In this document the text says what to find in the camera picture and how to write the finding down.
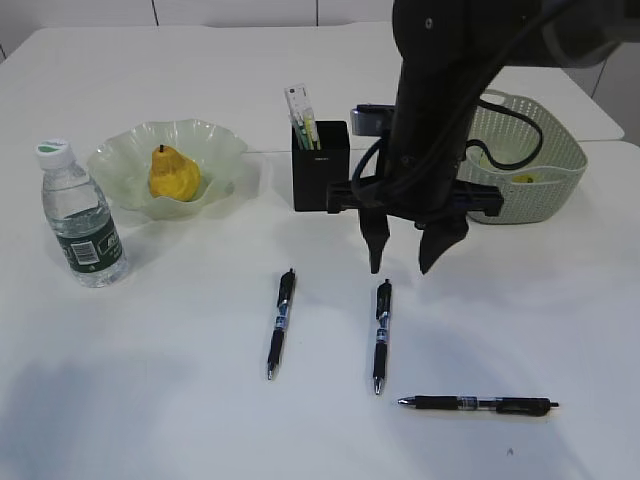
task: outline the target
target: pen holder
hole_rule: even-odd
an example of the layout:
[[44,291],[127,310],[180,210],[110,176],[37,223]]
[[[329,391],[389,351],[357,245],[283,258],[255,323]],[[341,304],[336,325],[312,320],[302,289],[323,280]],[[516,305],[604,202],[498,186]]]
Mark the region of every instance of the pen holder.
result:
[[293,208],[296,212],[326,212],[327,186],[349,178],[349,131],[341,121],[317,122],[321,150],[302,150],[291,129]]

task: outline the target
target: black device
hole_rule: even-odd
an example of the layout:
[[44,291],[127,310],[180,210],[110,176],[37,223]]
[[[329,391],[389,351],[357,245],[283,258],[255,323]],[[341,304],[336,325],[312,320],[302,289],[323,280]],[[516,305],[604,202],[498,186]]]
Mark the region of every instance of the black device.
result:
[[544,417],[552,408],[560,406],[548,398],[427,397],[420,395],[401,398],[398,400],[398,404],[417,410],[462,410],[466,412],[489,410],[502,415],[524,415],[527,417]]
[[[359,211],[372,273],[387,217],[414,222],[426,273],[466,237],[467,212],[500,214],[496,187],[456,180],[489,83],[505,65],[587,67],[640,42],[640,0],[395,0],[393,32],[403,58],[396,104],[356,109],[358,128],[380,139],[350,182],[329,187],[327,211]],[[376,152],[375,175],[361,178]]]

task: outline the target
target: glass bowl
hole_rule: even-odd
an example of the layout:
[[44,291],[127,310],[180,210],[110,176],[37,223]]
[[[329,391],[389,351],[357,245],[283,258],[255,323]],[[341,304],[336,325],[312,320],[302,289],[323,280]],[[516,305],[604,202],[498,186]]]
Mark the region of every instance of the glass bowl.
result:
[[[149,192],[151,154],[169,145],[200,167],[200,188],[189,202]],[[89,174],[114,204],[159,220],[196,214],[234,190],[247,144],[224,127],[202,120],[145,122],[108,139],[87,161]]]

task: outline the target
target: plastic bottle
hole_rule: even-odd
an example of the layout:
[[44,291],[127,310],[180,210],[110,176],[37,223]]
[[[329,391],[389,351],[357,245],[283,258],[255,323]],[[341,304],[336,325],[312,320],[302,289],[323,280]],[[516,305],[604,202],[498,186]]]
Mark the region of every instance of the plastic bottle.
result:
[[110,285],[129,264],[100,187],[76,162],[69,143],[54,139],[36,147],[44,170],[44,214],[71,267],[85,287]]

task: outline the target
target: bottle label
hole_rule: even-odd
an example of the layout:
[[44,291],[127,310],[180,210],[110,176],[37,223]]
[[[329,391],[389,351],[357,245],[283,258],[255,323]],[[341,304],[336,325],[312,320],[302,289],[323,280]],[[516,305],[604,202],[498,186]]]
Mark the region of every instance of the bottle label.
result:
[[69,266],[76,272],[93,273],[109,268],[122,256],[122,244],[113,219],[86,237],[58,236]]

